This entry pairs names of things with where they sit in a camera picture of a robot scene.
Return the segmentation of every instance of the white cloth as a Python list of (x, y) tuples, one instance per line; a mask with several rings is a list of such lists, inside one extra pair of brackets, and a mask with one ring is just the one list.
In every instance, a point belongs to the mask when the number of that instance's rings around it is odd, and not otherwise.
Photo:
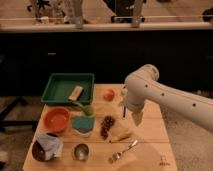
[(58, 137), (48, 134), (40, 134), (36, 137), (36, 140), (45, 151), (45, 160), (61, 156), (63, 142)]

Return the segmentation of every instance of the orange bowl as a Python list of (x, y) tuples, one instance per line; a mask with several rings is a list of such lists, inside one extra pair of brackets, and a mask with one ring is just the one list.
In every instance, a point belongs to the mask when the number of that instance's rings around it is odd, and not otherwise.
[(48, 111), (44, 117), (44, 125), (51, 132), (61, 132), (66, 129), (70, 120), (70, 112), (58, 107)]

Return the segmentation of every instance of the teal container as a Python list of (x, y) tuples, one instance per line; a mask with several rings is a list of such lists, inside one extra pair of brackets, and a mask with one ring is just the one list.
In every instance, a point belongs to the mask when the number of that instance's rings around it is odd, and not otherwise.
[(47, 105), (73, 105), (68, 97), (75, 86), (83, 87), (78, 102), (91, 104), (93, 100), (95, 76), (92, 73), (53, 73), (45, 87), (41, 101)]

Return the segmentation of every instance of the metal spoon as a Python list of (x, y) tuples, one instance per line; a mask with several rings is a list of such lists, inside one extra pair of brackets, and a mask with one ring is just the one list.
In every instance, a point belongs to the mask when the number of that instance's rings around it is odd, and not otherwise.
[(115, 161), (117, 161), (118, 159), (121, 158), (121, 156), (123, 155), (123, 153), (125, 153), (126, 151), (130, 150), (132, 147), (136, 146), (138, 143), (138, 140), (135, 140), (133, 141), (129, 146), (128, 148), (124, 149), (123, 151), (121, 152), (117, 152), (117, 153), (114, 153), (110, 158), (109, 158), (109, 162), (110, 163), (113, 163)]

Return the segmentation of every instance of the table surface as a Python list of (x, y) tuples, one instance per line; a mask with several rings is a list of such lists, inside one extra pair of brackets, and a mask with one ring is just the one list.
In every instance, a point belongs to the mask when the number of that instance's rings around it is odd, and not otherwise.
[[(164, 120), (158, 104), (149, 100), (145, 101), (143, 109), (142, 123), (139, 126), (134, 124), (130, 111), (127, 111), (126, 117), (122, 118), (123, 107), (122, 90), (123, 84), (95, 84), (93, 102), (91, 107), (95, 116), (94, 129), (87, 138), (80, 137), (71, 128), (70, 124), (67, 129), (57, 133), (63, 141), (64, 147), (62, 156), (48, 162), (36, 161), (32, 156), (32, 145), (35, 136), (40, 133), (48, 132), (43, 124), (43, 118), (48, 110), (55, 106), (44, 106), (41, 118), (38, 123), (34, 138), (30, 145), (28, 154), (23, 166), (24, 171), (174, 171), (177, 170), (175, 158), (171, 149)], [(115, 91), (115, 98), (108, 102), (103, 99), (107, 89)], [(81, 115), (81, 111), (67, 107), (71, 116)], [(130, 138), (117, 143), (109, 143), (108, 139), (103, 140), (100, 136), (100, 125), (106, 115), (113, 115), (116, 119), (114, 126), (110, 129), (110, 135), (117, 135), (125, 129), (133, 132)], [(126, 152), (120, 160), (110, 164), (108, 158), (115, 152), (122, 151), (135, 139), (139, 143)], [(79, 143), (86, 143), (89, 146), (89, 157), (87, 161), (77, 161), (72, 158), (73, 148)]]

